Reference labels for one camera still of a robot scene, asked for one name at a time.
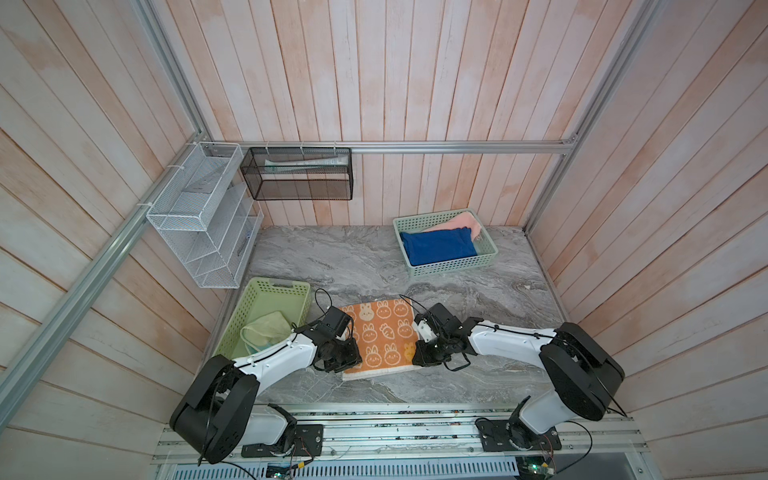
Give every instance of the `black mounting plate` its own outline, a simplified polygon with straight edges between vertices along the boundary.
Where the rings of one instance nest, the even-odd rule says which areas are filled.
[[[323,450],[323,426],[322,425],[296,425],[296,457],[305,456],[309,453],[312,457],[319,457]],[[270,451],[273,445],[264,445],[263,443],[254,443],[252,445],[243,445],[241,455],[243,458],[275,458]]]
[[[511,442],[509,433],[507,432],[507,424],[509,423],[509,420],[482,421],[487,425],[487,427],[483,425],[483,429],[488,432],[488,428],[490,428],[490,432],[492,432],[492,435],[484,435],[480,433],[480,443],[482,443],[483,452],[520,451],[520,449]],[[544,450],[545,452],[549,452],[550,450],[560,450],[563,448],[563,445],[560,443],[558,431],[555,430],[554,427],[549,429],[544,435],[538,437],[538,445],[540,448],[537,448],[535,445],[531,450]]]

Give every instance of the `metal bar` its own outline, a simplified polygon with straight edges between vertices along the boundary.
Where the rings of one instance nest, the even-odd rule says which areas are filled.
[[[244,148],[350,148],[354,154],[568,154],[563,141],[241,141]]]
[[[204,134],[190,139],[195,142]],[[174,158],[172,164],[180,164],[187,157],[192,145],[188,144]],[[147,226],[147,211],[163,187],[173,175],[167,168],[141,199],[88,267],[80,274],[72,288],[56,303],[42,325],[27,342],[24,349],[0,379],[0,433],[51,365],[56,355],[69,339],[83,316],[101,294],[114,273],[120,268],[131,248],[138,242]]]
[[[319,460],[380,458],[449,458],[491,456],[484,453],[475,419],[508,418],[514,406],[472,404],[303,404],[286,409],[301,423],[324,425]],[[325,412],[315,415],[316,411]],[[583,421],[593,438],[592,452],[645,452],[647,444],[632,419],[606,415],[600,422]],[[563,453],[584,453],[590,444],[581,428],[558,425]],[[507,452],[506,455],[530,455]],[[165,429],[154,453],[154,464],[192,463],[199,456],[176,432]],[[234,462],[253,461],[233,452]]]
[[[573,159],[578,154],[581,145],[589,136],[590,132],[592,132],[594,126],[600,119],[600,116],[605,111],[608,102],[614,96],[618,85],[627,74],[627,70],[632,64],[632,61],[637,56],[637,51],[639,50],[640,45],[648,36],[648,33],[652,29],[651,27],[659,18],[667,2],[668,0],[645,0],[640,13],[635,18],[626,37],[621,42],[621,48],[611,62],[611,66],[603,78],[600,87],[597,89],[594,99],[590,102],[584,117],[579,121],[579,124],[576,127],[576,133],[572,138],[574,142],[573,148],[566,153],[565,157],[554,169],[544,190],[541,192],[538,200],[536,200],[531,216],[523,227],[526,233],[531,232],[541,219],[541,214],[547,207],[549,200],[554,196],[554,192],[568,172],[568,168],[572,165]]]
[[[171,161],[171,164],[180,164],[187,157],[194,143],[206,140],[210,135],[151,2],[134,0],[133,8],[197,129],[197,132],[187,141],[187,145]],[[11,421],[83,316],[141,238],[147,226],[149,204],[157,199],[171,177],[172,169],[166,169],[160,175],[141,198],[141,202],[126,217],[109,243],[75,280],[72,288],[56,303],[44,319],[42,326],[35,330],[33,337],[2,374],[0,377],[0,433]]]
[[[157,12],[150,0],[133,0],[132,2],[134,10],[136,11],[139,20],[144,24],[144,30],[147,32],[147,36],[150,39],[152,47],[157,52],[157,56],[163,62],[166,72],[171,83],[174,85],[179,98],[184,103],[184,109],[187,111],[193,126],[197,130],[197,133],[204,133],[204,138],[200,141],[210,139],[208,125],[205,123],[205,119],[200,112],[200,107],[197,105],[197,101],[192,95],[192,89],[187,83],[187,78],[181,71],[179,62],[174,55],[173,49],[168,43],[163,25],[160,23]]]
[[[554,298],[554,304],[558,306],[558,310],[560,311],[560,316],[562,317],[564,322],[570,322],[571,316],[568,315],[568,311],[565,309],[565,304],[563,303],[563,300],[560,298],[560,293],[558,293],[558,289],[554,288],[554,282],[552,281],[552,277],[549,276],[549,272],[547,271],[547,267],[544,265],[544,261],[541,259],[541,256],[538,254],[538,251],[536,250],[536,246],[531,242],[531,238],[528,235],[528,232],[523,231],[523,235],[525,235],[525,240],[528,241],[528,246],[531,248],[531,252],[533,252],[533,257],[536,259],[536,263],[538,263],[538,268],[541,270],[541,274],[544,275],[544,280],[547,282],[547,287],[549,288],[549,293],[552,294],[552,298]]]

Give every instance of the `white mesh shelf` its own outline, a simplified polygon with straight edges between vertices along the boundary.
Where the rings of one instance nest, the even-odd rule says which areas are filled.
[[[237,288],[264,214],[251,215],[247,184],[232,185],[238,144],[198,144],[147,214],[195,283]]]
[[[197,285],[203,288],[239,287],[262,220],[264,220],[264,213],[261,211],[258,215],[248,216],[236,238],[229,260],[221,268],[195,277]]]
[[[243,161],[239,144],[195,145],[147,213],[158,230],[205,231]]]

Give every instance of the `pale green cloth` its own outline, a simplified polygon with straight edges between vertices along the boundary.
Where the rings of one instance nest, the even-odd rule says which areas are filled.
[[[240,331],[240,338],[248,350],[255,353],[282,342],[290,333],[290,323],[283,314],[272,312],[245,325]]]

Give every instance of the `green plastic basket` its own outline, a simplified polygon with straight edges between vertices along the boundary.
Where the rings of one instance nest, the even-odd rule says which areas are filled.
[[[228,359],[249,356],[240,338],[240,331],[249,318],[258,318],[279,310],[286,320],[298,326],[304,324],[310,311],[310,285],[307,282],[279,280],[255,276],[248,282],[237,307],[230,317],[227,329],[219,340],[214,355]]]
[[[408,254],[406,248],[402,245],[402,239],[400,238],[401,232],[406,233],[418,233],[425,228],[434,227],[438,223],[447,222],[461,212],[471,213],[475,219],[482,226],[482,222],[469,208],[463,208],[461,210],[450,210],[447,212],[436,212],[433,214],[413,215],[412,217],[400,217],[394,219],[392,224],[395,226],[395,235],[397,236],[397,244],[400,245],[400,251],[403,258],[406,259],[406,266],[408,267],[408,275],[421,276],[429,275],[431,273],[444,273],[452,272],[456,270],[464,270],[468,268],[477,268],[479,266],[488,266],[493,262],[493,259],[498,255],[498,248],[496,244],[491,240],[491,236],[488,235],[488,231],[485,227],[482,227],[480,237],[473,243],[475,250],[477,250],[476,257],[457,258],[456,260],[446,260],[445,262],[427,263],[425,265],[413,266],[408,260]]]

